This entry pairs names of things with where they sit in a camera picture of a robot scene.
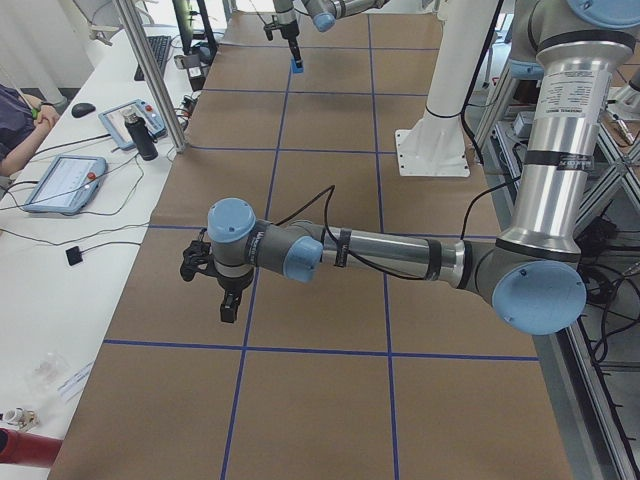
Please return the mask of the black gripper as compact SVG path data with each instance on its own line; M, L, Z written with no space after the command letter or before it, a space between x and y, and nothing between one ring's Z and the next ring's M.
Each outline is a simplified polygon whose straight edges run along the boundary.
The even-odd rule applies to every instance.
M288 41L289 50L291 52L292 68L303 68L303 59L297 42L298 22L293 21L288 24L281 24L279 30L283 39Z
M246 273L240 277L228 277L220 275L217 282L224 290L223 300L220 304L220 320L223 323L235 323L242 295L253 282L253 274Z

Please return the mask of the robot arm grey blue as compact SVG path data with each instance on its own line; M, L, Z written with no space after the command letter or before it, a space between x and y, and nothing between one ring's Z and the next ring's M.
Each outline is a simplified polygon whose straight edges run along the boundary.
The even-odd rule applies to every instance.
M543 71L509 227L493 243L360 232L258 219L237 198L208 214L206 270L225 295L220 316L234 322L256 268L307 282L316 267L362 265L409 281L443 281L482 297L512 327L547 335L582 313L586 289L574 240L579 202L614 70L639 31L635 1L521 1L512 53Z
M304 0L302 2L306 13L310 16L316 29L323 33L331 29L336 21L350 17L370 9L381 9L387 4L385 0ZM301 73L304 70L303 59L297 37L300 34L296 17L296 8L291 0L273 2L275 14L272 21L263 30L269 41L273 40L273 32L279 31L282 38L288 42L291 51L291 70Z

